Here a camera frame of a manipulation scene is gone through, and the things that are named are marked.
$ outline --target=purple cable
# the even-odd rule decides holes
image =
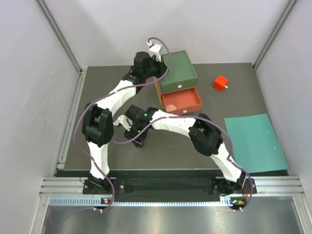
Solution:
[[[145,126],[145,128],[143,128],[139,134],[137,134],[134,138],[130,139],[130,140],[127,140],[127,141],[115,141],[115,140],[112,140],[113,143],[115,144],[119,144],[119,145],[124,145],[124,144],[128,144],[134,140],[136,140],[140,135],[142,135],[144,133],[144,131],[146,131],[153,123],[161,120],[161,119],[165,119],[167,117],[159,117],[159,118],[156,118],[154,120],[152,120],[148,125]],[[195,118],[195,119],[199,119],[201,121],[204,121],[204,122],[207,122],[211,125],[213,125],[214,127],[220,129],[220,131],[222,133],[224,133],[224,135],[229,139],[229,142],[230,142],[230,153],[229,153],[229,156],[227,157],[227,160],[233,164],[236,168],[240,169],[242,172],[244,172],[246,174],[246,176],[248,177],[249,179],[249,182],[250,182],[250,185],[251,185],[251,189],[250,189],[250,196],[249,196],[249,199],[246,203],[246,205],[244,206],[244,208],[242,208],[242,211],[246,209],[246,207],[249,205],[250,203],[250,200],[253,196],[253,181],[252,181],[252,178],[251,176],[243,169],[241,168],[240,166],[238,166],[236,163],[234,163],[233,161],[230,160],[230,157],[232,155],[232,151],[233,151],[233,143],[232,143],[232,140],[230,138],[230,136],[228,135],[228,133],[223,129],[221,128],[219,125],[217,125],[216,123],[208,120],[208,119],[205,119],[205,118],[202,118],[202,117],[198,117],[198,116],[170,116],[169,118]]]
[[[161,79],[163,79],[165,77],[165,75],[168,73],[169,69],[170,69],[170,66],[171,66],[171,54],[170,54],[170,51],[167,47],[167,45],[159,38],[156,38],[156,37],[151,37],[151,38],[148,38],[148,42],[152,39],[155,39],[155,40],[158,40],[160,43],[162,43],[162,45],[166,48],[167,50],[167,53],[168,53],[168,56],[169,56],[169,63],[168,63],[168,66],[167,66],[167,69],[165,71],[165,73],[160,77],[158,78],[157,80],[154,80],[152,82],[148,82],[148,83],[145,83],[145,84],[136,84],[136,85],[131,85],[131,86],[127,86],[127,87],[123,87],[121,89],[118,89],[116,92],[120,92],[122,90],[125,90],[125,89],[128,89],[128,88],[132,88],[132,87],[141,87],[141,86],[146,86],[146,85],[150,85],[150,84],[154,84],[158,81],[160,81]],[[107,94],[103,97],[100,97],[98,98],[97,100],[91,102],[91,104],[89,106],[87,106],[87,108],[83,111],[83,113],[81,114],[78,122],[77,122],[77,125],[75,127],[75,131],[74,131],[74,135],[73,135],[73,141],[74,141],[74,145],[80,149],[83,153],[85,153],[90,159],[91,161],[94,163],[95,167],[100,171],[100,173],[107,179],[107,181],[110,183],[111,187],[112,187],[112,199],[111,201],[109,202],[108,206],[103,209],[104,211],[107,210],[109,207],[111,207],[111,205],[113,204],[113,201],[114,201],[114,197],[115,197],[115,188],[114,188],[114,185],[112,183],[112,181],[109,179],[109,177],[100,169],[100,167],[97,165],[97,163],[95,162],[94,158],[91,156],[91,154],[87,151],[85,151],[83,148],[81,148],[78,143],[77,143],[77,133],[78,133],[78,128],[79,128],[79,125],[81,124],[82,120],[83,120],[83,117],[85,116],[85,114],[87,113],[87,111],[91,108],[91,106],[93,106],[95,103],[97,103],[98,101],[101,101],[102,99],[105,99],[107,97],[110,97],[111,95],[114,95],[116,92],[113,92],[113,93],[110,93],[110,94]]]

